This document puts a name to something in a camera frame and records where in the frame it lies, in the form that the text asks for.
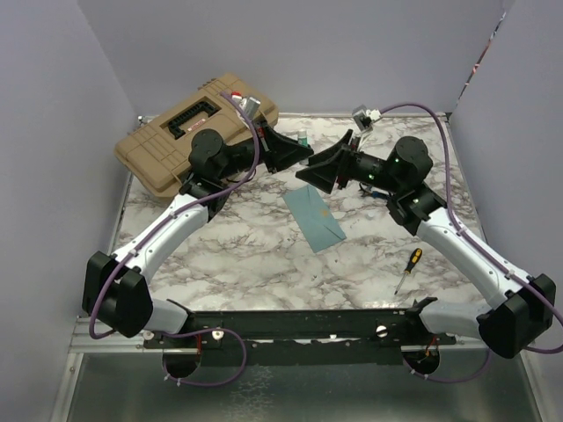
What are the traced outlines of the green white glue stick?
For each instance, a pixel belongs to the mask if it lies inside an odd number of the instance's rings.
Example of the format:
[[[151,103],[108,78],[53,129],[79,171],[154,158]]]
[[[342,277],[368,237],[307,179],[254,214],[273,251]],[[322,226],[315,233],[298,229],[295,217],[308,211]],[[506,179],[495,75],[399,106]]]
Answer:
[[[297,132],[297,141],[301,146],[308,147],[308,133],[306,129],[300,129]]]

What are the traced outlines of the light blue envelope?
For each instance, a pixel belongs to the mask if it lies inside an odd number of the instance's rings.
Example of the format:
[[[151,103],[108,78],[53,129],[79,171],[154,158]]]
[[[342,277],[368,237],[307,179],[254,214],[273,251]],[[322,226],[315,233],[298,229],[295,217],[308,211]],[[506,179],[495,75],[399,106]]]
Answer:
[[[315,187],[306,185],[284,194],[282,198],[314,253],[347,238]]]

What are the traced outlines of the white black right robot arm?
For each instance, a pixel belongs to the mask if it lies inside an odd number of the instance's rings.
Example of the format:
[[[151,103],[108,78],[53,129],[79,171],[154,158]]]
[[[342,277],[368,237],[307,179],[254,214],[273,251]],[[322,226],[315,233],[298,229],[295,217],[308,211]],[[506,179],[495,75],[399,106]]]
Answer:
[[[486,303],[424,300],[404,322],[406,337],[423,344],[435,334],[482,340],[511,359],[552,325],[556,286],[544,274],[530,276],[509,263],[455,217],[451,206],[425,182],[433,162],[423,140],[404,136],[381,159],[356,149],[346,133],[311,156],[296,177],[324,193],[350,180],[388,193],[392,220],[439,251],[481,293]]]

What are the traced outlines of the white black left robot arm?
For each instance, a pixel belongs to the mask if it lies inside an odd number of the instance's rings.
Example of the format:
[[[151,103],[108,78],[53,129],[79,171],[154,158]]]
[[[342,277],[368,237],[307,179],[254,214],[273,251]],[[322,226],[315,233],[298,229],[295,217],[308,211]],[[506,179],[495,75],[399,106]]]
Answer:
[[[172,345],[188,345],[194,325],[189,312],[170,300],[152,298],[149,284],[159,267],[195,231],[223,208],[232,191],[248,181],[256,167],[286,170],[313,150],[254,123],[251,138],[228,145],[213,129],[202,129],[191,142],[190,170],[168,208],[140,235],[112,253],[96,252],[87,263],[83,309],[89,333],[102,339],[95,323],[132,338],[141,331],[163,332]]]

